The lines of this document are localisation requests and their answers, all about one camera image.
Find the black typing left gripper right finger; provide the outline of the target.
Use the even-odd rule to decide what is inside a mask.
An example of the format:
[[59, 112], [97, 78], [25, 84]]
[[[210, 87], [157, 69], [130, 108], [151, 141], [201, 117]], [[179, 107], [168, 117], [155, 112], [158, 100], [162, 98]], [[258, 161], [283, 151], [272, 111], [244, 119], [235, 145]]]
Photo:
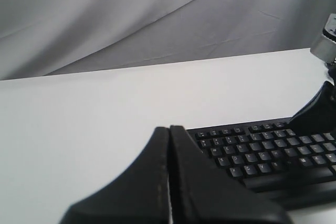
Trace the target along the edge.
[[297, 134], [328, 133], [335, 130], [335, 86], [325, 81], [288, 124]]

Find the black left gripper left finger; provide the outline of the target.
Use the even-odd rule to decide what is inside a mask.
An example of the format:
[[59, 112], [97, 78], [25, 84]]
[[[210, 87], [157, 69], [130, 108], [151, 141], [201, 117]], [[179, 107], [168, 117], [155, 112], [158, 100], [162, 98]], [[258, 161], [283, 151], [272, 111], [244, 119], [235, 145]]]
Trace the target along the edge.
[[169, 223], [170, 134], [157, 127], [134, 162], [114, 181], [71, 205], [61, 223]]

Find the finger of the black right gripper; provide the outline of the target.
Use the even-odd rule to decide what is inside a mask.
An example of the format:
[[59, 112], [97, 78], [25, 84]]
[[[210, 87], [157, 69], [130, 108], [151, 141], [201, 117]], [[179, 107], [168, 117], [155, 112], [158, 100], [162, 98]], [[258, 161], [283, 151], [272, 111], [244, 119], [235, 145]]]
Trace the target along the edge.
[[182, 126], [170, 127], [169, 183], [174, 223], [290, 223], [277, 204], [211, 162]]

